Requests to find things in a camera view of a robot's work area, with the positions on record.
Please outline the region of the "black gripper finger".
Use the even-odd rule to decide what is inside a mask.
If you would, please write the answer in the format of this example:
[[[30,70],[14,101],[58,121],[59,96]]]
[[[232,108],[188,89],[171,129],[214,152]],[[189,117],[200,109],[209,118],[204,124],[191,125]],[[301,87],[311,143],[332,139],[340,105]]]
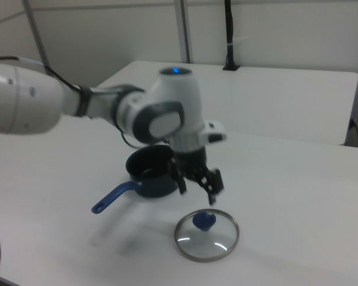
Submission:
[[[168,162],[168,173],[171,179],[177,184],[180,194],[184,195],[187,192],[184,175],[177,167],[174,159],[170,159]]]
[[[209,170],[207,167],[195,173],[195,181],[206,191],[210,206],[216,203],[216,196],[224,189],[223,179],[219,169]]]

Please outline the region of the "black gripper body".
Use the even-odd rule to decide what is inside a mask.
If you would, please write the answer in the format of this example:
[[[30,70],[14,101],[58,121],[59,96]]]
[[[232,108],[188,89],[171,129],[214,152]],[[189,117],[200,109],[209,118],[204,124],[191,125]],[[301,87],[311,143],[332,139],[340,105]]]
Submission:
[[[208,172],[205,147],[189,153],[174,151],[173,159],[170,161],[170,171],[190,180],[205,178]]]

